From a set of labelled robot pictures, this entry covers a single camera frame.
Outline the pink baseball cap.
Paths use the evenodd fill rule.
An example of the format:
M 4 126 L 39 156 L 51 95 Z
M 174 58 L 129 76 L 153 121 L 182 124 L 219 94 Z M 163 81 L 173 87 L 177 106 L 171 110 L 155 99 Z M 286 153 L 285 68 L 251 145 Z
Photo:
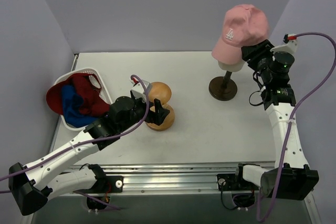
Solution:
M 236 65 L 242 61 L 243 47 L 257 45 L 268 35 L 268 19 L 261 9 L 252 4 L 236 5 L 225 14 L 212 57 L 225 65 Z

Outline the blue bucket hat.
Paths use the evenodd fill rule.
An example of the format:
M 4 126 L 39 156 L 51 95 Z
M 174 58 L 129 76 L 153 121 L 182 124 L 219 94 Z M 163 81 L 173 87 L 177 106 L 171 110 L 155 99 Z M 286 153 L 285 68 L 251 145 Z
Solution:
M 79 107 L 83 105 L 83 98 L 76 93 L 75 88 L 71 85 L 65 85 L 61 88 L 61 102 L 64 119 L 73 127 L 84 127 L 97 119 L 79 112 Z

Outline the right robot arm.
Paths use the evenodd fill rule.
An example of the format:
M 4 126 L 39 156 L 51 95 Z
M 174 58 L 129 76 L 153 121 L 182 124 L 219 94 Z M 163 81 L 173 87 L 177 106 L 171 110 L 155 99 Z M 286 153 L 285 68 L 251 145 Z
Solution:
M 263 196 L 278 199 L 304 200 L 319 181 L 316 170 L 309 167 L 303 153 L 296 123 L 295 93 L 289 84 L 298 42 L 295 36 L 274 46 L 269 40 L 242 47 L 242 59 L 258 83 L 264 110 L 267 113 L 276 148 L 274 169 L 240 164 L 233 175 L 236 187 L 244 189 L 251 183 L 261 189 Z

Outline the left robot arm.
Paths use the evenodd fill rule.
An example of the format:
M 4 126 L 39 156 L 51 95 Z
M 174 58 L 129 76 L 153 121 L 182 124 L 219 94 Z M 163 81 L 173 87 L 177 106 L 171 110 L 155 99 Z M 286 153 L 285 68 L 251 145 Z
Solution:
M 147 101 L 133 95 L 119 97 L 106 114 L 68 143 L 39 161 L 12 165 L 8 187 L 21 214 L 33 214 L 48 201 L 64 194 L 79 190 L 102 191 L 107 176 L 99 165 L 89 165 L 71 173 L 65 173 L 65 169 L 116 142 L 135 125 L 142 122 L 161 125 L 170 113 L 167 102 L 167 98 Z

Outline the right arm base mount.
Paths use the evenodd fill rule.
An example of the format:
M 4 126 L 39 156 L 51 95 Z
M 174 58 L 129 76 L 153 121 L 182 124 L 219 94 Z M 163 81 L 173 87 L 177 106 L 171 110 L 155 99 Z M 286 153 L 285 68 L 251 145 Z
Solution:
M 256 191 L 258 190 L 258 187 L 252 182 L 243 179 L 243 168 L 246 165 L 255 166 L 255 164 L 251 163 L 239 163 L 234 173 L 220 173 L 216 175 L 221 204 L 229 211 L 248 211 L 256 204 Z M 248 193 L 231 194 L 234 206 L 227 207 L 223 197 L 225 191 L 248 191 Z

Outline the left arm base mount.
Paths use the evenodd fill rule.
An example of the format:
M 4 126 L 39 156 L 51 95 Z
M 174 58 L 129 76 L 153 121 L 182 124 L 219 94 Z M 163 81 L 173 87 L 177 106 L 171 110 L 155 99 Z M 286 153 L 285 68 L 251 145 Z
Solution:
M 98 164 L 90 164 L 88 168 L 94 172 L 96 182 L 90 189 L 85 189 L 86 194 L 99 194 L 100 196 L 93 196 L 94 199 L 101 200 L 106 204 L 110 203 L 111 194 L 123 192 L 123 176 L 121 175 L 107 175 Z M 118 210 L 119 207 L 108 207 L 96 200 L 87 197 L 87 207 L 90 210 Z

